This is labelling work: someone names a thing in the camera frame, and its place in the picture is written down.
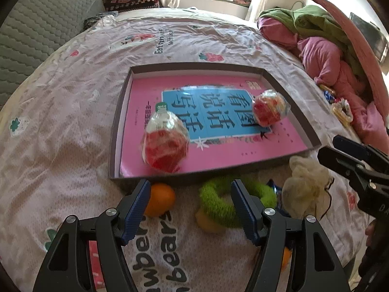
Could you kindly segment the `cream mesh pouch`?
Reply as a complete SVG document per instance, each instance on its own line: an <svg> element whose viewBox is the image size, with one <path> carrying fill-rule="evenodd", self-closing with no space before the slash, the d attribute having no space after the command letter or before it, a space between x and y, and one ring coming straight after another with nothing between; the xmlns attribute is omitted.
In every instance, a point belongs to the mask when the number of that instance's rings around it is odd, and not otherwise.
<svg viewBox="0 0 389 292"><path fill-rule="evenodd" d="M295 219L307 215L322 219L332 205L333 176L317 160L297 155L290 158L290 169L292 175L282 187L283 209Z"/></svg>

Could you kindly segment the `snack wrappers pile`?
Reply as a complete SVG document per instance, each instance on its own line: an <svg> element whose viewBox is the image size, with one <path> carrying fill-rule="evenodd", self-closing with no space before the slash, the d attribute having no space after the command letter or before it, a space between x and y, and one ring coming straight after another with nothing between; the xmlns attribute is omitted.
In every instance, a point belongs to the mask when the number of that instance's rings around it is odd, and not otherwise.
<svg viewBox="0 0 389 292"><path fill-rule="evenodd" d="M348 127L354 120L354 116L351 112L349 102L344 98L339 98L336 92L331 88L320 84L319 88L323 91L324 97L330 104L333 114L337 117L340 123Z"/></svg>

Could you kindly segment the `dark folded cloth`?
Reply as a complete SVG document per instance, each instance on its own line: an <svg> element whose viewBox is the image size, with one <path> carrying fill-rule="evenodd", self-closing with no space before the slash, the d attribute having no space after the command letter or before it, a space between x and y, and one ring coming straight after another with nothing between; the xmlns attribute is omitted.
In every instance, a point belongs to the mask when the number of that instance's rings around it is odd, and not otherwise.
<svg viewBox="0 0 389 292"><path fill-rule="evenodd" d="M98 13L97 15L89 17L84 20L83 31L93 27L99 20L105 17L117 17L118 15L119 15L118 11L108 11L108 12Z"/></svg>

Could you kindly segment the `red and blue snack bag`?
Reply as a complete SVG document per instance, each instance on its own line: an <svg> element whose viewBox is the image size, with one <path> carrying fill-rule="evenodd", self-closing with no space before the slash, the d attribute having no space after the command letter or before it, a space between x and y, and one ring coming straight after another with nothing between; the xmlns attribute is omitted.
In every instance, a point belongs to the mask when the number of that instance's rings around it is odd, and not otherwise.
<svg viewBox="0 0 389 292"><path fill-rule="evenodd" d="M287 116L290 104L279 92L270 89L254 98L252 110L257 123L269 127Z"/></svg>

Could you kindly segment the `red snack bag with bottle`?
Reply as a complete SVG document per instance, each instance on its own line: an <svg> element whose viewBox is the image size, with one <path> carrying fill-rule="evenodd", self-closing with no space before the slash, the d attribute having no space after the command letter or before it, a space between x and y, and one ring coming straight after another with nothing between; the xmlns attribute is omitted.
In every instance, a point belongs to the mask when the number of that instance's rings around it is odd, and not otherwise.
<svg viewBox="0 0 389 292"><path fill-rule="evenodd" d="M175 173L189 152L189 131L164 102L146 125L142 138L142 159L145 164L162 173Z"/></svg>

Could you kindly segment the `grey quilted headboard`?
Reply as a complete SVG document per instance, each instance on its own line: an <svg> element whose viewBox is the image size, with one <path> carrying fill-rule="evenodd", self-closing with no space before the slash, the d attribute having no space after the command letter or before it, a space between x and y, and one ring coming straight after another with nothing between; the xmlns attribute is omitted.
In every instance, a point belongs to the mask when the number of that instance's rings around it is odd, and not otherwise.
<svg viewBox="0 0 389 292"><path fill-rule="evenodd" d="M18 0L1 24L1 104L103 10L102 0Z"/></svg>

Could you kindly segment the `green blanket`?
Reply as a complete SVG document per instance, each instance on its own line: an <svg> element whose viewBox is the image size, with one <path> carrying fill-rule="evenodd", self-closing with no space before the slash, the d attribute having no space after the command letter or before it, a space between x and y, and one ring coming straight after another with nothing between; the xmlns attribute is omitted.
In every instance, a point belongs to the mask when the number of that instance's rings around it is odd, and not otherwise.
<svg viewBox="0 0 389 292"><path fill-rule="evenodd" d="M357 58L354 47L349 38L332 17L332 15L316 5L307 5L297 10L269 9L260 13L257 26L263 28L265 20L275 24L283 24L292 35L301 37L323 37L335 43L344 53L346 62L358 78L363 79L366 74Z"/></svg>

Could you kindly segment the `pink quilt pile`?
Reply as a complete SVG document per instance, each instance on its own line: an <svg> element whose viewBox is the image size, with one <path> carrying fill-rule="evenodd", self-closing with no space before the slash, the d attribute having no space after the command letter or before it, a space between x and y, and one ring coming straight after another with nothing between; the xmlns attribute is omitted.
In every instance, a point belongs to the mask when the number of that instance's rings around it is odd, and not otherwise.
<svg viewBox="0 0 389 292"><path fill-rule="evenodd" d="M298 57L316 85L327 86L348 101L354 117L351 125L363 143L388 153L388 133L370 84L357 79L337 45L319 36L302 38L271 17L260 18L258 28L268 41Z"/></svg>

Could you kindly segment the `yellow round object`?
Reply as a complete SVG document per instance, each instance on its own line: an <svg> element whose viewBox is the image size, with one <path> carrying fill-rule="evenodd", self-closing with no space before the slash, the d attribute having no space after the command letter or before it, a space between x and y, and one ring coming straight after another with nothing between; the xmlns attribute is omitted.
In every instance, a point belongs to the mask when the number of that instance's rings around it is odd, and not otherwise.
<svg viewBox="0 0 389 292"><path fill-rule="evenodd" d="M222 225L219 225L212 219L210 219L204 212L202 208L199 208L199 210L194 215L197 225L199 228L201 228L206 233L212 233L212 234L222 234L225 233L226 228Z"/></svg>

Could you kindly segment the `dark screen by bed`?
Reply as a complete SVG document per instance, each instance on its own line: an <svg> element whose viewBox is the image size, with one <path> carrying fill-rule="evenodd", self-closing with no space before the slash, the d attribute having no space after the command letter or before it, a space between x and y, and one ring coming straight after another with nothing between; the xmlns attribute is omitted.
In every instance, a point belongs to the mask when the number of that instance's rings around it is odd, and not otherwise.
<svg viewBox="0 0 389 292"><path fill-rule="evenodd" d="M382 65L388 55L388 40L384 34L372 22L367 22L354 13L350 13L349 18L361 31L378 62Z"/></svg>

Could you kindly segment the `blue snack packet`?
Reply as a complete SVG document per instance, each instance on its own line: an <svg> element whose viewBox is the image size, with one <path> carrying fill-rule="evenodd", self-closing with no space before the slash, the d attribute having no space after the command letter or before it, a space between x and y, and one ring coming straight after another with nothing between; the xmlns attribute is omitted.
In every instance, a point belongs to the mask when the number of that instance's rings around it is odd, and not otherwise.
<svg viewBox="0 0 389 292"><path fill-rule="evenodd" d="M272 179L270 179L267 182L267 185L273 190L274 194L276 195L276 199L277 199L276 211L280 212L282 216L290 218L291 217L290 214L285 210L285 207L283 206L282 188L278 187Z"/></svg>

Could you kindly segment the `shallow brown cardboard box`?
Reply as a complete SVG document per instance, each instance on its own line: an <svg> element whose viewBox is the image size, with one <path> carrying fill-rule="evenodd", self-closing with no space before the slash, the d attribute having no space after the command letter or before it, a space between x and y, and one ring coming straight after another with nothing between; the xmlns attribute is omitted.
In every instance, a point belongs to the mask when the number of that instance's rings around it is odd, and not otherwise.
<svg viewBox="0 0 389 292"><path fill-rule="evenodd" d="M253 99L280 93L287 115L259 126ZM157 108L174 113L189 132L189 152L176 177L251 171L314 150L320 140L304 113L268 71L225 63L162 63L131 67L113 119L108 175L111 179L162 178L142 159L141 141Z"/></svg>

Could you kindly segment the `orange mandarin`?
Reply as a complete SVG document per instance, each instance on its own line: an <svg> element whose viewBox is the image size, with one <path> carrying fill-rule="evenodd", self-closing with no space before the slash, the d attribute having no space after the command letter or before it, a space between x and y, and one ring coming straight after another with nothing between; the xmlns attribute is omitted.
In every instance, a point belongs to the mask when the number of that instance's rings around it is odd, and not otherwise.
<svg viewBox="0 0 389 292"><path fill-rule="evenodd" d="M252 259L252 265L255 265L256 261L259 259L261 249L262 249L261 246L257 249L255 257ZM292 251L285 246L283 249L283 260L282 260L281 272L283 272L287 268L291 256L292 256Z"/></svg>
<svg viewBox="0 0 389 292"><path fill-rule="evenodd" d="M164 183L154 184L144 214L150 218L162 216L173 208L175 201L176 194L172 187Z"/></svg>

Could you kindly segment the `dusty pink cushion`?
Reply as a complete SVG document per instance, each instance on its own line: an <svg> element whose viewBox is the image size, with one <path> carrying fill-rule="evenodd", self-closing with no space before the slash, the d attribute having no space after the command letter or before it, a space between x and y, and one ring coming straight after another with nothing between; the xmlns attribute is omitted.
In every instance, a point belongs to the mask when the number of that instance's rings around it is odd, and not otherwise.
<svg viewBox="0 0 389 292"><path fill-rule="evenodd" d="M382 77L380 65L367 40L356 25L333 3L327 0L311 1L321 5L328 11L349 38L368 78L377 110L382 118L386 120L388 117L388 90Z"/></svg>

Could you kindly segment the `pink strawberry print bedsheet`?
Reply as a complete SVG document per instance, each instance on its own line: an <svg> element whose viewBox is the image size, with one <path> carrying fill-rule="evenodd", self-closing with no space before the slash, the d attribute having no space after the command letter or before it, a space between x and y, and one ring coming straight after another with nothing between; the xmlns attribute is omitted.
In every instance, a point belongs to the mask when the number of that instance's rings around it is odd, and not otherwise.
<svg viewBox="0 0 389 292"><path fill-rule="evenodd" d="M132 66L194 61L266 69L290 93L323 144L356 139L336 119L301 61L256 29L154 10L100 22L53 53L1 110L1 264L31 291L63 220L98 216L122 198L108 178L111 127ZM140 291L243 291L257 249L240 229L221 235L195 222L196 186L173 210L146 218L124 249Z"/></svg>

